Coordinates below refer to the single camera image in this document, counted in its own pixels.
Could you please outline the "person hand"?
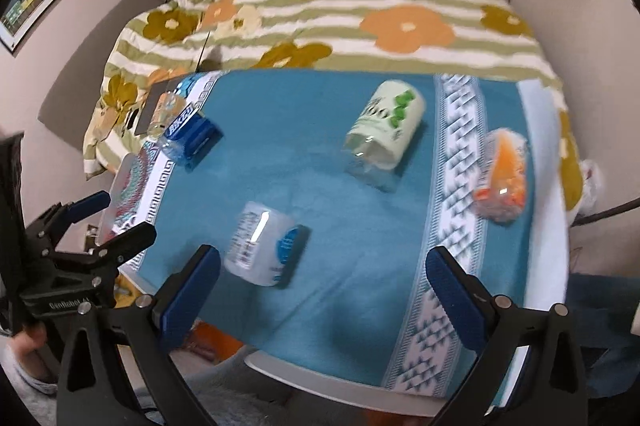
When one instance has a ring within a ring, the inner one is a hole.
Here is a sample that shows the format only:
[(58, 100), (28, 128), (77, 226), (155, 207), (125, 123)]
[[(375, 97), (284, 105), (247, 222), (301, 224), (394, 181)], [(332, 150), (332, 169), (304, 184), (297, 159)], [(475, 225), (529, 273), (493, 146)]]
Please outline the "person hand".
[(26, 356), (31, 352), (42, 348), (47, 342), (46, 327), (40, 323), (23, 328), (10, 339), (10, 346), (17, 356)]

